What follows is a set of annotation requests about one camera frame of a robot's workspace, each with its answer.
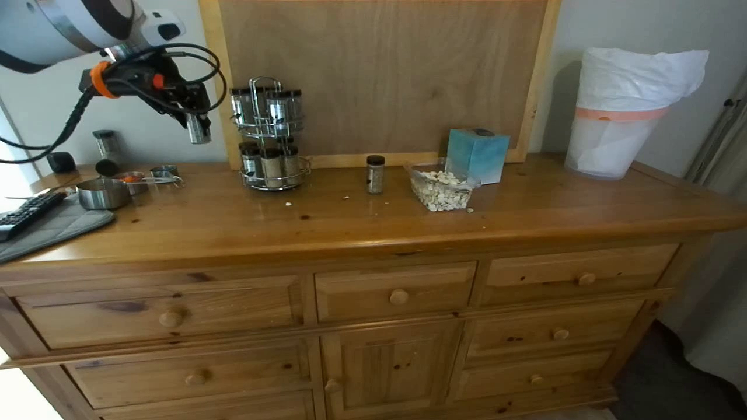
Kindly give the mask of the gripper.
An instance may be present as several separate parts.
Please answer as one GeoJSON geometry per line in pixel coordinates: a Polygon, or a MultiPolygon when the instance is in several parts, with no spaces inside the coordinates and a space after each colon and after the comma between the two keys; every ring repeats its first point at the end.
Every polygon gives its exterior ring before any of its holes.
{"type": "Polygon", "coordinates": [[[211,102],[203,83],[189,83],[181,76],[175,54],[147,54],[125,64],[104,62],[104,97],[136,96],[162,115],[187,128],[187,117],[210,130],[211,102]]]}

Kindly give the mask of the glass spice bottle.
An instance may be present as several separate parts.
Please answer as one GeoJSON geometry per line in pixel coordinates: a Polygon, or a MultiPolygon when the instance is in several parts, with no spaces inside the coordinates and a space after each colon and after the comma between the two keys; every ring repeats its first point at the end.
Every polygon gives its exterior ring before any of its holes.
{"type": "Polygon", "coordinates": [[[280,156],[280,152],[275,147],[268,147],[260,152],[265,186],[267,188],[282,188],[284,186],[280,156]]]}
{"type": "Polygon", "coordinates": [[[385,175],[385,157],[368,155],[366,157],[366,191],[368,194],[381,194],[385,175]]]}
{"type": "Polygon", "coordinates": [[[243,173],[248,184],[256,184],[262,177],[260,148],[253,141],[244,141],[239,145],[243,173]]]}
{"type": "Polygon", "coordinates": [[[270,122],[277,135],[290,135],[304,129],[301,90],[273,91],[265,98],[270,122]]]}
{"type": "Polygon", "coordinates": [[[289,186],[301,183],[301,162],[299,161],[299,150],[297,146],[285,144],[281,146],[282,163],[284,168],[285,182],[289,186]]]}
{"type": "Polygon", "coordinates": [[[93,137],[102,159],[117,160],[122,156],[120,139],[117,131],[101,129],[93,131],[93,137]]]}
{"type": "Polygon", "coordinates": [[[209,120],[207,114],[186,114],[185,121],[190,143],[192,145],[205,145],[211,143],[211,120],[209,120]]]}
{"type": "Polygon", "coordinates": [[[254,125],[253,94],[251,88],[240,87],[231,89],[231,106],[233,122],[238,127],[254,125]]]}

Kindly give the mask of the small metal measuring cup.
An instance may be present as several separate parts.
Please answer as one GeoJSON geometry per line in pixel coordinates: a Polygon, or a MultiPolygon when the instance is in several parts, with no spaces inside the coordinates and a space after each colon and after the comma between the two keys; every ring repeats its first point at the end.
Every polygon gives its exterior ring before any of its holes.
{"type": "Polygon", "coordinates": [[[128,171],[125,173],[119,173],[114,176],[114,179],[122,181],[131,196],[137,196],[148,191],[148,183],[146,181],[146,174],[138,171],[128,171]]]}
{"type": "Polygon", "coordinates": [[[156,166],[150,169],[152,178],[157,184],[173,184],[176,188],[184,186],[184,181],[179,174],[178,167],[173,164],[156,166]]]}

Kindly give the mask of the large metal measuring cup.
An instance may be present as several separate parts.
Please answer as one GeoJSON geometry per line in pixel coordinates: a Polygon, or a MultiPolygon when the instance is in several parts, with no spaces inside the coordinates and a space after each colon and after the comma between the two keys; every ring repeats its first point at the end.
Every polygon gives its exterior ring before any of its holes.
{"type": "Polygon", "coordinates": [[[78,204],[88,211],[115,210],[132,203],[127,184],[119,179],[89,179],[65,189],[72,192],[78,204]]]}

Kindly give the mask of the black round object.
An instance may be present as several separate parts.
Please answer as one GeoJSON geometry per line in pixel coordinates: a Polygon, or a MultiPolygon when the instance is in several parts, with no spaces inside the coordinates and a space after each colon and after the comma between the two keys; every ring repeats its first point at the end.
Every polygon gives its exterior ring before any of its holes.
{"type": "Polygon", "coordinates": [[[52,152],[46,156],[46,162],[54,174],[72,173],[76,170],[76,162],[69,152],[52,152]]]}

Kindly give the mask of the grey pot holder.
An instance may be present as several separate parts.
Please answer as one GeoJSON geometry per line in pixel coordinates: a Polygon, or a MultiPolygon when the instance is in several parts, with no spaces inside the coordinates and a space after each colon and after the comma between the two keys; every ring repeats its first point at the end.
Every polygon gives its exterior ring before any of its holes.
{"type": "Polygon", "coordinates": [[[0,265],[22,256],[69,241],[102,228],[115,220],[109,210],[87,210],[76,197],[67,197],[61,205],[37,220],[8,242],[0,243],[0,265]]]}

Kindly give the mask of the framed wooden board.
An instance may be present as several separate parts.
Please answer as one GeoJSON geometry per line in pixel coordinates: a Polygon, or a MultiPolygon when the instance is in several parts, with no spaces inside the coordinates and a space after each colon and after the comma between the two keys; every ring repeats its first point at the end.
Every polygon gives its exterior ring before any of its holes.
{"type": "Polygon", "coordinates": [[[526,159],[563,0],[198,0],[231,87],[302,91],[312,167],[432,162],[451,128],[526,159]]]}

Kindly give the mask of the black remote control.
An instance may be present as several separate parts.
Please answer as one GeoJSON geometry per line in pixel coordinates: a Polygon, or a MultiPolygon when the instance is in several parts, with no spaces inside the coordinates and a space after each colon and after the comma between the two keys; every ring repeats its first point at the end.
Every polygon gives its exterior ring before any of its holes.
{"type": "Polygon", "coordinates": [[[65,193],[48,192],[27,199],[16,210],[0,217],[0,243],[8,242],[61,205],[65,193]]]}

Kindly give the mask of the wide wooden drawer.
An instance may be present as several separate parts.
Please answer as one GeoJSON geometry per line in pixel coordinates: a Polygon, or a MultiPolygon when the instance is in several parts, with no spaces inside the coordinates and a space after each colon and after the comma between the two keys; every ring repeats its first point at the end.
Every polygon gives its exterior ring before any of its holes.
{"type": "Polygon", "coordinates": [[[611,349],[601,349],[550,355],[461,355],[454,365],[446,401],[456,403],[593,382],[612,353],[611,349]],[[541,374],[544,383],[530,385],[528,378],[533,374],[541,374]]]}
{"type": "Polygon", "coordinates": [[[536,309],[474,321],[467,356],[511,356],[616,343],[642,308],[640,299],[619,300],[536,309]],[[570,337],[553,341],[554,328],[566,328],[570,337]]]}
{"type": "Polygon", "coordinates": [[[651,289],[678,247],[662,244],[492,260],[480,304],[498,306],[651,289]],[[594,284],[575,283],[584,272],[596,274],[594,284]]]}
{"type": "Polygon", "coordinates": [[[66,368],[95,409],[296,390],[310,381],[306,345],[296,342],[156,359],[92,360],[66,368]],[[197,369],[210,370],[210,380],[187,386],[184,378],[197,369]]]}
{"type": "Polygon", "coordinates": [[[302,322],[298,276],[144,285],[17,297],[24,314],[53,350],[136,341],[298,326],[302,322]],[[158,317],[184,311],[181,326],[158,317]]]}
{"type": "Polygon", "coordinates": [[[310,391],[229,398],[168,408],[129,409],[101,420],[316,420],[310,391]]]}

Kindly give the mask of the clear plastic container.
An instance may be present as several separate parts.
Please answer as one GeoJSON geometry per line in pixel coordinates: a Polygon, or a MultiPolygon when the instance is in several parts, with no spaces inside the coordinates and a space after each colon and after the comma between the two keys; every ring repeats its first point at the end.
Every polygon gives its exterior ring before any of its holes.
{"type": "Polygon", "coordinates": [[[469,207],[473,192],[482,186],[479,179],[462,171],[448,170],[446,160],[435,164],[408,164],[411,190],[430,212],[452,212],[469,207]]]}

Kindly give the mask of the wooden dresser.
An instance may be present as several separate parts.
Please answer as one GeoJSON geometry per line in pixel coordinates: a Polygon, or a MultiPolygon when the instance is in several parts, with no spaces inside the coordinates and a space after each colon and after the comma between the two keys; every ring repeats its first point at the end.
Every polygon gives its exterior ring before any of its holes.
{"type": "Polygon", "coordinates": [[[182,165],[111,225],[0,265],[0,347],[65,420],[496,420],[613,379],[740,205],[536,155],[429,212],[406,170],[282,193],[182,165]]]}

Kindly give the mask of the short wooden drawer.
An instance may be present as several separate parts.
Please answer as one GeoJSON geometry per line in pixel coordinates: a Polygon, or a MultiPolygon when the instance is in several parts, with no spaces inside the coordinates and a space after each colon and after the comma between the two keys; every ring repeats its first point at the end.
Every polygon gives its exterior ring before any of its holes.
{"type": "Polygon", "coordinates": [[[469,305],[475,261],[356,269],[315,275],[321,323],[453,311],[469,305]],[[409,302],[393,306],[392,290],[407,290],[409,302]]]}

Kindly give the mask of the heap of pale seeds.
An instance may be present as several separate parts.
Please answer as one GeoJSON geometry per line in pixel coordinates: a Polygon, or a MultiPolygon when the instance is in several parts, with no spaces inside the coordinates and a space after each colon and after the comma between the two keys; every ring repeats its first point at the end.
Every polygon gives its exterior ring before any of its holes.
{"type": "Polygon", "coordinates": [[[475,189],[468,181],[448,171],[414,170],[409,174],[414,196],[430,212],[467,208],[475,189]]]}

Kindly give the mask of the teal tissue box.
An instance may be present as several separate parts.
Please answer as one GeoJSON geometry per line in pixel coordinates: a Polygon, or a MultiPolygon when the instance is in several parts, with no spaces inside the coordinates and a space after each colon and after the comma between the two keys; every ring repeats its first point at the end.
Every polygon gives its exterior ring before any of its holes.
{"type": "Polygon", "coordinates": [[[445,170],[482,184],[497,184],[511,138],[483,128],[451,129],[446,147],[445,170]]]}

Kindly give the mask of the wooden dresser door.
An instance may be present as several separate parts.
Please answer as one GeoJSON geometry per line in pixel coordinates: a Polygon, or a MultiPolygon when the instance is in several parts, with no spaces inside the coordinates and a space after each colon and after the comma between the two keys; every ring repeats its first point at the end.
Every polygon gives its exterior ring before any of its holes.
{"type": "Polygon", "coordinates": [[[462,333],[461,321],[382,327],[323,335],[324,385],[333,420],[386,417],[443,402],[462,333]]]}

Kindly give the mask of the white bin with bag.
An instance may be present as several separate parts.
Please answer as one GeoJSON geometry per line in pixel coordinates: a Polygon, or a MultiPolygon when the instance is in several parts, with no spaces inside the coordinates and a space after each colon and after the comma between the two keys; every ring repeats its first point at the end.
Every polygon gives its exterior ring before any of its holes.
{"type": "Polygon", "coordinates": [[[624,178],[670,106],[700,87],[709,55],[587,48],[565,167],[595,179],[624,178]]]}

